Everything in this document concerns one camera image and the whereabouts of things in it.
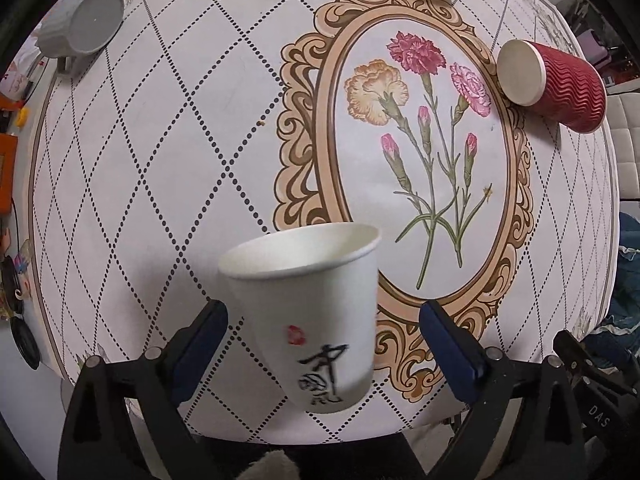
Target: red paper cup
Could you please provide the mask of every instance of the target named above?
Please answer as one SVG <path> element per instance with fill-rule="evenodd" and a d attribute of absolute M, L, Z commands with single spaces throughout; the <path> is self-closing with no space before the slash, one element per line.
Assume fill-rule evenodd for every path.
<path fill-rule="evenodd" d="M 607 93 L 585 60 L 532 41 L 511 40 L 498 54 L 498 80 L 514 103 L 590 134 L 606 116 Z"/>

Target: gray mug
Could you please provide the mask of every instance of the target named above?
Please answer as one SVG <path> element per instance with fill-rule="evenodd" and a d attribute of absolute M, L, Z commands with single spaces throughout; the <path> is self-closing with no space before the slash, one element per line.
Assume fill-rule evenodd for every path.
<path fill-rule="evenodd" d="M 43 20 L 36 46 L 68 73 L 67 58 L 94 54 L 113 39 L 124 7 L 124 0 L 63 0 Z"/>

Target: blue fabric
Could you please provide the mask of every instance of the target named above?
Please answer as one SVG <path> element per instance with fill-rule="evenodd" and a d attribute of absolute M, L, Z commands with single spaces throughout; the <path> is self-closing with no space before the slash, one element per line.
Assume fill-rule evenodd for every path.
<path fill-rule="evenodd" d="M 640 250 L 640 223 L 620 213 L 620 246 Z M 640 352 L 640 253 L 618 251 L 607 316 L 583 343 L 600 368 L 624 364 Z"/>

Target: cup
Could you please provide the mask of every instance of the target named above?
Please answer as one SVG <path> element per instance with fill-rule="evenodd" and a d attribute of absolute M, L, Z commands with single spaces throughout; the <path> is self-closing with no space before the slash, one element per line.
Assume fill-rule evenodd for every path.
<path fill-rule="evenodd" d="M 498 80 L 514 103 L 574 132 L 590 134 L 606 117 L 607 92 L 585 60 L 531 41 L 510 40 L 498 54 Z"/>
<path fill-rule="evenodd" d="M 373 377 L 380 232 L 353 222 L 256 238 L 219 270 L 287 397 L 308 412 L 353 406 Z"/>
<path fill-rule="evenodd" d="M 63 0 L 40 27 L 42 55 L 58 58 L 58 71 L 68 73 L 66 58 L 98 52 L 122 24 L 124 0 Z"/>

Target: ornate frame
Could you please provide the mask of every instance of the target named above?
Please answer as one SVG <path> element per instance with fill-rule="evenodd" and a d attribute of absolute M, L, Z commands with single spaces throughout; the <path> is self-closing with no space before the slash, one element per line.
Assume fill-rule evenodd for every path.
<path fill-rule="evenodd" d="M 369 27 L 402 17 L 444 33 L 484 76 L 498 107 L 507 152 L 507 193 L 490 255 L 462 288 L 438 298 L 457 325 L 480 338 L 515 276 L 516 250 L 533 229 L 529 189 L 530 151 L 524 118 L 502 94 L 495 61 L 456 9 L 444 0 L 335 0 L 315 13 L 315 32 L 282 49 L 280 76 L 287 85 L 277 134 L 283 165 L 274 183 L 277 229 L 351 221 L 335 156 L 334 103 L 340 69 Z M 310 189 L 314 173 L 318 190 Z M 376 368 L 389 369 L 394 388 L 410 402 L 427 395 L 443 377 L 418 330 L 421 298 L 396 288 L 380 272 Z"/>

